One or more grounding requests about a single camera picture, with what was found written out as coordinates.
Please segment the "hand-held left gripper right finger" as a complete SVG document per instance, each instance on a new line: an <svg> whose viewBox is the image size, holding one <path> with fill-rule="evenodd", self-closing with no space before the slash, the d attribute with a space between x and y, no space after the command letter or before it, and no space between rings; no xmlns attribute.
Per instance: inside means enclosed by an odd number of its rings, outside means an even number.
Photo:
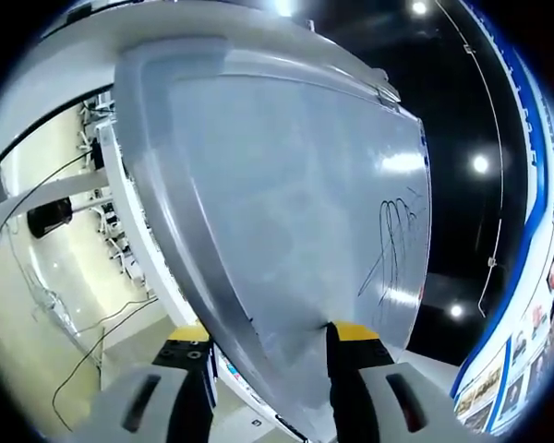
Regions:
<svg viewBox="0 0 554 443"><path fill-rule="evenodd" d="M339 442L469 442L452 402L379 335L354 323L326 326L330 403Z"/></svg>

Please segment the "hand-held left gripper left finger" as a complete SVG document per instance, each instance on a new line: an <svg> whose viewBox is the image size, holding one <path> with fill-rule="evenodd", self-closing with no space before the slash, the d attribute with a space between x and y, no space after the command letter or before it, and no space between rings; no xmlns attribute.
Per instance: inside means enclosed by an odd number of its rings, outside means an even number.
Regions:
<svg viewBox="0 0 554 443"><path fill-rule="evenodd" d="M201 326L176 329L148 365L115 379L91 410L93 442L207 442L216 395L213 341Z"/></svg>

